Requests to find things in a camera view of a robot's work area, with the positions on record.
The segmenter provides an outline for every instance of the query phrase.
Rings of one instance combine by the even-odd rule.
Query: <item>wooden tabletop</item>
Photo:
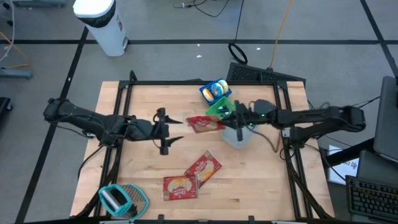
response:
[[[118,82],[103,82],[97,113],[113,113],[117,87]],[[164,107],[167,115],[179,121],[203,115],[208,105],[198,89],[199,86],[191,85],[133,86],[129,114],[152,120],[156,109]],[[234,85],[231,89],[231,101],[239,100],[247,104],[251,100],[264,99],[275,103],[271,86]],[[293,110],[308,109],[302,82],[288,82],[288,91]],[[125,92],[120,113],[123,111]],[[284,106],[282,91],[280,94]],[[270,125],[259,126],[258,131],[277,145],[280,131]],[[142,219],[157,219],[159,214],[164,214],[167,220],[247,220],[249,215],[254,215],[256,220],[294,220],[285,161],[279,158],[279,153],[272,151],[265,139],[255,135],[243,151],[237,151],[226,144],[217,131],[195,134],[186,124],[171,124],[170,137],[177,136],[184,138],[173,144],[168,156],[161,156],[152,141],[124,142],[118,184],[136,184],[148,196],[149,208]],[[307,144],[318,147],[314,139]],[[97,145],[96,139],[89,140],[85,157]],[[163,177],[183,175],[207,150],[222,162],[223,167],[200,188],[199,197],[163,201]],[[320,153],[311,147],[303,148],[301,152],[309,191],[325,211],[334,216]],[[98,189],[104,155],[105,150],[82,169],[71,215],[80,212]],[[301,216],[305,217],[299,188],[297,192]]]

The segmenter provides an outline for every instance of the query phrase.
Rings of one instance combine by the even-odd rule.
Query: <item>snack package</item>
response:
[[[218,124],[220,119],[215,115],[194,116],[187,118],[187,123],[193,128],[195,133],[204,133],[207,131],[216,131],[225,129],[225,126]]]
[[[222,166],[210,151],[206,151],[204,155],[185,171],[185,175],[195,175],[200,188]]]
[[[177,200],[198,197],[198,181],[195,175],[164,177],[163,199]]]

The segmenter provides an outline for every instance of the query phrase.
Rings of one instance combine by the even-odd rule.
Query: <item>paper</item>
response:
[[[335,146],[329,146],[329,151],[328,151],[328,155],[332,155],[336,152],[340,152],[341,149],[340,148],[335,147]],[[359,158],[358,159],[353,159],[351,161],[348,162],[344,162],[340,165],[334,166],[333,168],[337,171],[337,173],[339,173],[342,177],[346,177],[346,175],[352,175],[354,177],[356,177],[356,173],[358,171],[358,164],[359,164]],[[343,184],[346,185],[346,182],[340,178],[335,171],[333,171],[331,168],[328,169],[328,173],[329,173],[329,181],[336,183],[336,184]]]

